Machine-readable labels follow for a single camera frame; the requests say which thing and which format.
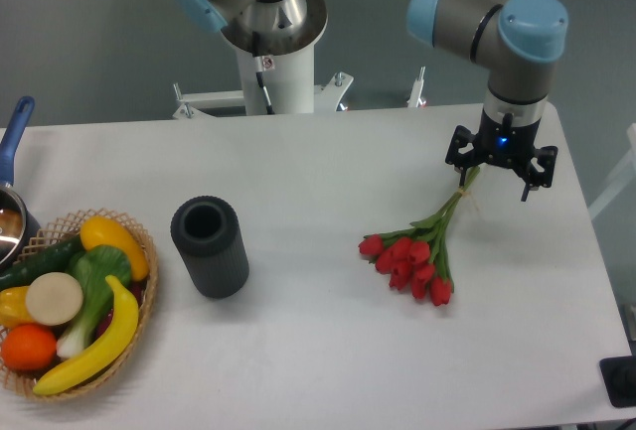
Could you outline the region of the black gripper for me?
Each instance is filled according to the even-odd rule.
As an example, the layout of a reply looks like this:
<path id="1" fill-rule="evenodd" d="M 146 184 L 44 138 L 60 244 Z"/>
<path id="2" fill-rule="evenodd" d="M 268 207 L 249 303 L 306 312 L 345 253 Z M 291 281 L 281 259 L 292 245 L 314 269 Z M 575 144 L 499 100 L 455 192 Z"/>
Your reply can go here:
<path id="1" fill-rule="evenodd" d="M 460 186 L 466 184 L 469 172 L 483 163 L 510 170 L 524 170 L 522 202 L 528 199 L 531 191 L 552 186 L 558 147 L 535 147 L 541 120 L 523 126 L 514 125 L 513 122 L 511 112 L 493 118 L 483 107 L 476 135 L 462 125 L 455 128 L 445 163 L 460 175 Z"/>

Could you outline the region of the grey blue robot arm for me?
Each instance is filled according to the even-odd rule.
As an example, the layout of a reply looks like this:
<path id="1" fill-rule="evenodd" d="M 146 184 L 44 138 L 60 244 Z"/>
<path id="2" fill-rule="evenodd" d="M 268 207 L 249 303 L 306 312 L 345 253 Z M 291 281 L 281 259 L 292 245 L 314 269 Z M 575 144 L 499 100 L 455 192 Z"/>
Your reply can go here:
<path id="1" fill-rule="evenodd" d="M 176 0 L 202 30 L 234 48 L 246 112 L 318 108 L 314 47 L 328 21 L 324 0 Z M 458 172 L 508 169 L 527 191 L 549 187 L 554 146 L 535 139 L 565 45 L 568 15 L 557 0 L 410 0 L 408 32 L 489 73 L 476 132 L 457 127 L 446 162 Z"/>

